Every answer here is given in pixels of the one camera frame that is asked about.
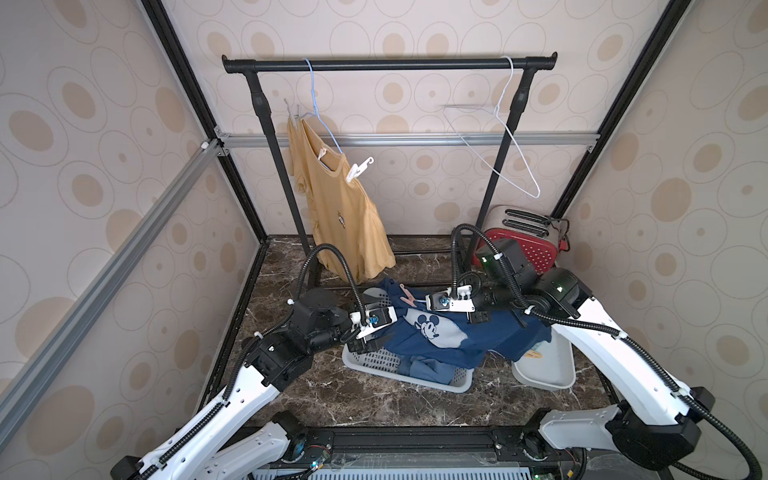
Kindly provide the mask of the dark blue t-shirt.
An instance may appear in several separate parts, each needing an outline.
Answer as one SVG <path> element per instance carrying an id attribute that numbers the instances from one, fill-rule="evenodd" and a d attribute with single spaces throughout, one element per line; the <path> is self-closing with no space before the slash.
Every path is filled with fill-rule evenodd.
<path id="1" fill-rule="evenodd" d="M 363 300 L 383 300 L 394 307 L 397 321 L 384 349 L 401 357 L 422 356 L 464 369 L 480 366 L 488 352 L 510 361 L 520 360 L 539 342 L 551 340 L 552 331 L 536 317 L 519 322 L 510 311 L 492 313 L 488 323 L 470 324 L 464 313 L 436 313 L 426 309 L 427 293 L 406 287 L 416 307 L 403 303 L 401 283 L 386 278 L 363 293 Z"/>

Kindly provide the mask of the white wire hanger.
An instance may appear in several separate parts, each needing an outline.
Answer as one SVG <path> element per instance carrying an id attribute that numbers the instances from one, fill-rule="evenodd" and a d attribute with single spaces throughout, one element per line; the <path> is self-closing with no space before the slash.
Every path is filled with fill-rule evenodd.
<path id="1" fill-rule="evenodd" d="M 506 177 L 502 173 L 502 170 L 503 170 L 502 167 L 493 167 L 489 162 L 487 162 L 485 160 L 485 158 L 483 156 L 481 156 L 474 149 L 474 147 L 466 140 L 465 136 L 454 127 L 451 118 L 447 115 L 447 111 L 449 109 L 472 108 L 472 105 L 470 105 L 470 104 L 467 104 L 467 105 L 464 105 L 464 104 L 445 104 L 445 105 L 442 106 L 441 114 L 442 114 L 444 120 L 447 122 L 450 131 L 460 140 L 460 142 L 465 147 L 467 147 L 472 153 L 474 153 L 475 156 L 478 159 L 480 159 L 491 170 L 491 172 L 493 174 L 495 174 L 498 178 L 503 179 L 507 184 L 511 185 L 516 190 L 520 191 L 521 193 L 523 193 L 524 195 L 528 196 L 529 198 L 538 200 L 541 197 L 541 193 L 542 193 L 541 187 L 539 185 L 539 182 L 537 181 L 537 179 L 536 179 L 536 177 L 535 177 L 535 175 L 534 175 L 534 173 L 533 173 L 533 171 L 532 171 L 532 169 L 530 167 L 530 164 L 529 164 L 529 162 L 527 160 L 527 157 L 525 156 L 525 154 L 522 151 L 519 143 L 517 142 L 517 140 L 515 138 L 515 135 L 513 134 L 512 130 L 507 125 L 507 123 L 505 121 L 503 121 L 501 119 L 501 116 L 500 116 L 501 102 L 502 102 L 504 96 L 506 95 L 506 91 L 509 88 L 512 80 L 514 79 L 514 70 L 515 70 L 514 61 L 513 61 L 513 59 L 511 57 L 509 57 L 507 55 L 503 55 L 502 58 L 505 59 L 506 62 L 509 64 L 509 76 L 508 76 L 508 79 L 506 80 L 506 83 L 504 84 L 504 87 L 502 89 L 501 94 L 499 95 L 499 98 L 498 98 L 496 104 L 494 105 L 494 108 L 492 110 L 484 109 L 484 108 L 481 108 L 480 106 L 475 106 L 475 108 L 477 110 L 480 110 L 480 111 L 483 111 L 485 113 L 491 114 L 493 116 L 494 120 L 496 121 L 496 123 L 503 127 L 503 133 L 505 134 L 506 137 L 508 137 L 510 139 L 511 144 L 517 150 L 519 158 L 523 161 L 523 164 L 525 166 L 525 170 L 528 173 L 528 176 L 531 179 L 531 181 L 533 182 L 533 185 L 535 187 L 535 192 L 530 192 L 525 186 L 521 186 L 518 183 L 512 181 L 510 178 Z"/>

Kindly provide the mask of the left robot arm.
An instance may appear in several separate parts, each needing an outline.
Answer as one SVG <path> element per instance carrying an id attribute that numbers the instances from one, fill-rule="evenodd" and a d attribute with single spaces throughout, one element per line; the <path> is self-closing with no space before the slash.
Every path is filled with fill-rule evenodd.
<path id="1" fill-rule="evenodd" d="M 254 470 L 300 458 L 305 427 L 282 412 L 258 432 L 231 438 L 259 410 L 311 369 L 316 353 L 365 340 L 397 320 L 395 309 L 364 300 L 355 282 L 349 287 L 355 309 L 339 307 L 327 289 L 305 290 L 298 278 L 291 310 L 278 325 L 249 341 L 223 390 L 171 438 L 143 457 L 126 456 L 111 470 L 114 479 L 243 479 Z"/>

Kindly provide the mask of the salmon pink clothespin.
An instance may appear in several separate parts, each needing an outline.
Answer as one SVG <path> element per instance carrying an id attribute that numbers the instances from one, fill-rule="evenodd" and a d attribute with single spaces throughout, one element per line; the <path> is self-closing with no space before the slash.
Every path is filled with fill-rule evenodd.
<path id="1" fill-rule="evenodd" d="M 413 294 L 403 284 L 400 285 L 400 289 L 403 293 L 403 295 L 400 297 L 400 300 L 410 307 L 415 308 L 416 298 L 413 296 Z"/>

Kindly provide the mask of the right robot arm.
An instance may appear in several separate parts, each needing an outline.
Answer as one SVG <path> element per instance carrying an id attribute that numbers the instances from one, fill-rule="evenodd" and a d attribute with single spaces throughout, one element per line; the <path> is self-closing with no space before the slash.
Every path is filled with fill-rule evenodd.
<path id="1" fill-rule="evenodd" d="M 476 254 L 494 286 L 461 285 L 459 238 L 470 231 L 484 242 Z M 704 387 L 691 388 L 670 374 L 611 318 L 592 291 L 571 271 L 551 267 L 537 274 L 521 248 L 499 247 L 472 224 L 451 233 L 452 280 L 439 306 L 473 315 L 511 310 L 535 317 L 578 348 L 621 395 L 606 411 L 550 410 L 539 421 L 536 439 L 550 448 L 614 450 L 652 471 L 673 467 L 697 479 L 706 473 L 683 464 L 708 423 L 743 457 L 750 479 L 763 476 L 750 447 L 711 410 L 715 399 Z"/>

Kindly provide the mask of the slate blue t-shirt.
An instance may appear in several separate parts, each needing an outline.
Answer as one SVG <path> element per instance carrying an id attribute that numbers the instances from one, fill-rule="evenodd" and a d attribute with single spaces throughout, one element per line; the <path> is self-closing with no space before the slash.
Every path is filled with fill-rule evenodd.
<path id="1" fill-rule="evenodd" d="M 397 373 L 427 382 L 448 385 L 455 375 L 455 367 L 422 356 L 402 357 Z"/>

